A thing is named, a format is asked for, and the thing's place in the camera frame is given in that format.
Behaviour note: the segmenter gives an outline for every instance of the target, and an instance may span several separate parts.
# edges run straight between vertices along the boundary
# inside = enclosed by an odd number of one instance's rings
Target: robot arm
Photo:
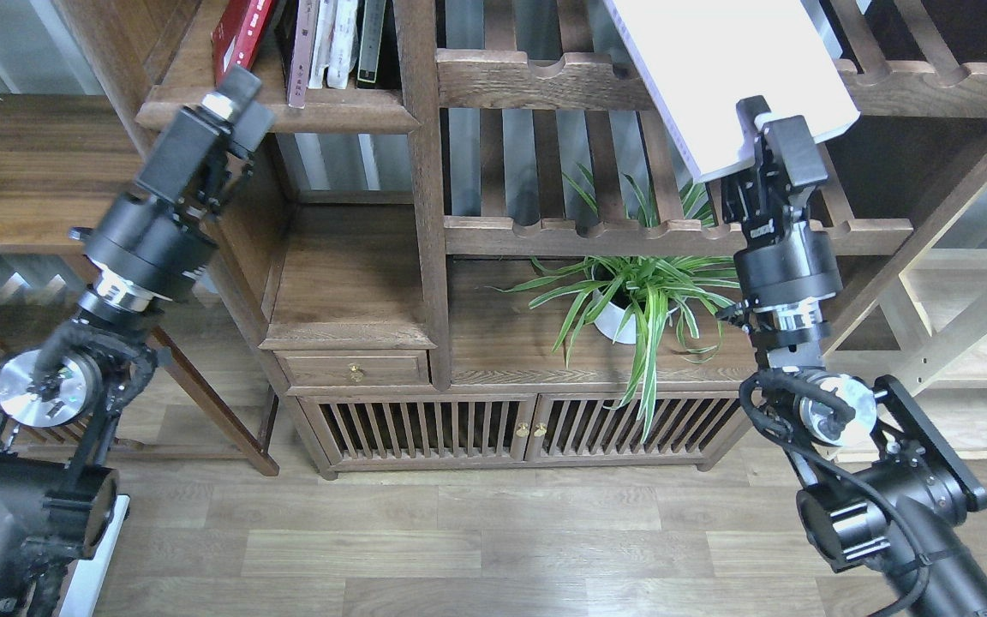
[[[866,565],[900,594],[875,616],[987,616],[987,577],[953,531],[987,507],[984,488],[893,376],[870,389],[825,368],[819,303],[841,284],[828,235],[810,227],[808,200],[827,180],[810,131],[802,117],[773,117],[760,97],[737,109],[756,160],[723,179],[721,200],[748,242],[735,256],[744,300],[718,319],[743,328],[756,349],[741,405],[798,474],[810,543],[835,572]],[[878,418],[880,405],[893,422]],[[865,438],[878,460],[859,472],[817,451]]]
[[[200,230],[251,172],[251,155],[273,116],[254,102],[261,82],[234,67],[196,109],[183,108],[158,138],[136,184],[118,196],[86,241],[98,280],[78,309],[38,349],[0,368],[0,616],[46,616],[75,559],[90,559],[117,496],[117,473],[102,466],[118,419],[144,390],[158,359],[146,344],[162,312],[182,301],[216,249]],[[230,158],[243,161],[232,181]],[[8,417],[15,431],[3,438]],[[67,464],[11,452],[20,426],[87,419]]]

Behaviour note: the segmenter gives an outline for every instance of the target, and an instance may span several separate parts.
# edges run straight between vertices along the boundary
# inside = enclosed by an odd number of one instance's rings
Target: bookshelf
[[[141,151],[178,106],[194,105],[212,85],[207,33],[224,0],[148,0],[142,11],[99,0],[56,4]],[[986,186],[987,43],[977,42],[987,42],[987,4],[876,0],[866,15],[847,0],[822,4],[845,47],[837,63],[841,78],[863,113],[855,128],[822,152],[834,168],[834,183],[817,208],[818,225],[837,241],[846,279],[845,291],[828,306],[838,332],[834,348]],[[655,112],[642,82],[631,67],[593,50],[583,0],[552,5],[561,56],[540,62],[517,51],[508,1],[485,3],[485,48],[447,50],[443,3],[396,0],[401,90],[314,91],[304,110],[283,105],[277,48],[266,43],[259,55],[254,72],[266,83],[261,101],[278,113],[277,132],[408,136],[414,193],[397,200],[403,203],[392,206],[370,195],[363,204],[296,204],[294,195],[283,193],[283,178],[270,171],[278,166],[270,165],[275,153],[266,149],[257,192],[246,200],[254,210],[232,207],[216,230],[223,259],[214,274],[228,308],[247,343],[259,349],[274,389],[287,393],[285,406],[326,477],[352,469],[356,449],[361,469],[411,465],[364,457],[376,444],[375,431],[386,439],[389,428],[368,424],[373,405],[379,406],[376,414],[426,405],[461,418],[451,414],[487,413],[505,404],[497,421],[509,428],[522,423],[528,433],[541,424],[536,413],[553,408],[546,404],[549,396],[576,392],[600,401],[622,391],[619,367],[627,350],[598,338],[579,340],[579,357],[566,368],[548,354],[559,308],[524,311],[526,297],[489,289],[529,276],[521,258],[725,254],[743,246],[733,228],[703,230],[681,219],[671,196],[673,166],[655,138]],[[962,19],[963,12],[977,15]],[[476,216],[451,216],[446,203],[451,140],[442,118],[447,108],[461,106],[478,109],[482,125],[482,211]],[[532,110],[534,141],[541,144],[541,205],[526,219],[510,218],[505,206],[504,109]],[[584,230],[559,205],[559,152],[544,147],[561,110],[584,112],[589,155],[595,168],[607,171],[596,178],[601,215]],[[660,230],[642,230],[622,214],[610,110],[635,112],[641,123],[642,148],[666,214]],[[345,200],[352,202],[352,195]],[[713,393],[717,402],[709,408],[728,409],[725,394],[736,391],[752,360],[739,332],[726,339],[710,364],[693,366],[679,355],[663,360],[666,391],[674,399]],[[295,383],[294,356],[316,358],[299,366],[326,367],[324,374],[337,379]],[[366,430],[354,418],[363,418]],[[744,428],[730,426],[720,444]],[[361,434],[368,438],[364,446],[345,444],[345,436]],[[710,459],[724,450],[712,450]],[[556,458],[513,464],[552,464]],[[462,456],[418,466],[482,462]]]

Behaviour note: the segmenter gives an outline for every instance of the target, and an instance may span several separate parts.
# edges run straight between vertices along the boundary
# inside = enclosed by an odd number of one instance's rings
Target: white pot
[[[596,292],[592,292],[592,294],[593,297],[600,296]],[[619,324],[623,323],[623,313],[626,313],[626,308],[619,308],[619,306],[608,302],[607,306],[604,306],[603,311],[600,312],[600,316],[596,317],[596,321],[593,321],[593,324],[602,335],[614,340],[615,343],[634,344],[638,333],[637,321],[635,321],[635,316],[631,315],[623,329],[619,329]]]

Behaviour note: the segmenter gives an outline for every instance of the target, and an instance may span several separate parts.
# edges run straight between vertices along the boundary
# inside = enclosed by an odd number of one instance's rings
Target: book
[[[230,0],[219,24],[212,30],[212,65],[216,83],[223,81],[232,65],[246,70],[254,66],[261,47],[261,31],[269,23],[273,0]]]
[[[373,87],[380,72],[380,46],[383,44],[383,19],[387,0],[364,0],[364,19],[360,26],[360,56],[356,62],[356,86]]]
[[[290,108],[304,109],[307,104],[307,77],[317,24],[318,0],[290,0],[278,20],[277,42]]]
[[[356,45],[356,7],[359,0],[338,0],[337,16],[333,21],[333,40],[326,66],[326,85],[345,87],[354,68],[353,46]]]
[[[741,99],[761,94],[775,116],[800,114],[815,141],[858,120],[802,3],[604,4],[697,183],[752,164],[752,140],[737,117]]]
[[[403,86],[401,70],[398,66],[398,38],[395,33],[395,9],[392,0],[387,0],[380,27],[368,25],[368,9],[375,0],[367,0],[364,5],[365,30],[361,30],[361,61],[356,66],[357,87],[381,87],[398,90]]]
[[[314,52],[310,58],[310,75],[307,87],[322,87],[326,78],[326,64],[330,58],[333,41],[333,22],[338,10],[337,0],[319,0],[318,23],[314,27]]]

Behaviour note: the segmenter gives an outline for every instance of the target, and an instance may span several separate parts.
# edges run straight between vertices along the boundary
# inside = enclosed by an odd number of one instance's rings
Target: wooden cabinet
[[[337,470],[551,464],[695,464],[708,470],[748,429],[733,392],[659,394],[642,438],[619,395],[299,398]]]
[[[137,144],[211,87],[207,33],[226,0],[148,0],[146,19],[116,3],[55,1]],[[987,184],[987,3],[875,0],[866,15],[850,0],[822,5],[843,48],[841,78],[863,114],[822,149],[833,181],[818,198],[815,226],[833,236],[846,282],[827,306],[834,349]],[[588,332],[571,366],[549,354],[559,306],[529,311],[525,297],[494,289],[529,276],[520,259],[730,254],[744,242],[736,226],[682,219],[673,161],[641,79],[593,48],[598,24],[590,20],[602,15],[589,15],[583,0],[552,3],[557,27],[549,30],[559,52],[551,62],[517,51],[512,7],[487,0],[485,48],[449,50],[443,3],[395,0],[400,91],[316,90],[306,109],[292,110],[283,105],[271,42],[254,67],[266,85],[260,100],[278,114],[277,132],[408,137],[414,191],[401,203],[376,195],[357,199],[367,203],[291,203],[267,148],[252,199],[232,207],[214,231],[222,246],[217,284],[248,344],[261,350],[272,386],[287,394],[324,476],[430,461],[709,466],[740,434],[733,392],[753,362],[747,341],[732,331],[706,364],[686,362],[677,349],[662,354],[661,387],[671,401],[730,402],[703,407],[694,421],[677,411],[662,419],[669,433],[651,439],[663,454],[634,456],[633,438],[611,457],[610,444],[596,450],[592,441],[555,439],[559,426],[577,434],[573,426],[603,422],[583,401],[622,389],[631,353]],[[132,24],[130,32],[121,23]],[[453,215],[447,198],[449,108],[478,110],[481,207],[470,215]],[[506,202],[508,109],[531,114],[533,207]],[[565,110],[583,113],[600,202],[594,218],[564,208],[560,171],[572,161],[563,160],[557,135]],[[624,213],[613,111],[637,124],[635,147],[663,219],[653,230]],[[533,434],[537,422],[546,436],[514,440],[518,425]]]

